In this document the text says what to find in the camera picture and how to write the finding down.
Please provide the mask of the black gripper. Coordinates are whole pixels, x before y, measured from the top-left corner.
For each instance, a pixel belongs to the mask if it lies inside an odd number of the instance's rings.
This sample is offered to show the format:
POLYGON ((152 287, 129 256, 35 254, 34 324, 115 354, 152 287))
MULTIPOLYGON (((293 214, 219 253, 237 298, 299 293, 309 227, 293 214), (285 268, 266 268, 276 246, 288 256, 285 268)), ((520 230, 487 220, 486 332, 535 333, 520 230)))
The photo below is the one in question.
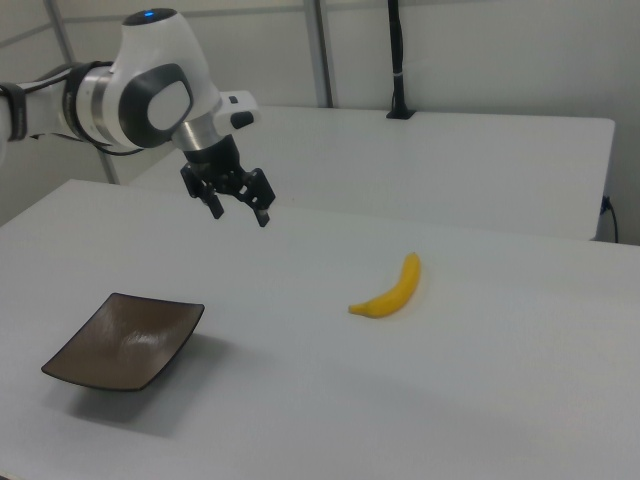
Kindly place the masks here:
POLYGON ((252 208, 258 225, 267 226, 275 193, 262 169, 246 171, 231 135, 198 151, 184 152, 187 163, 180 173, 189 195, 207 205, 215 219, 225 210, 219 195, 229 195, 252 208))

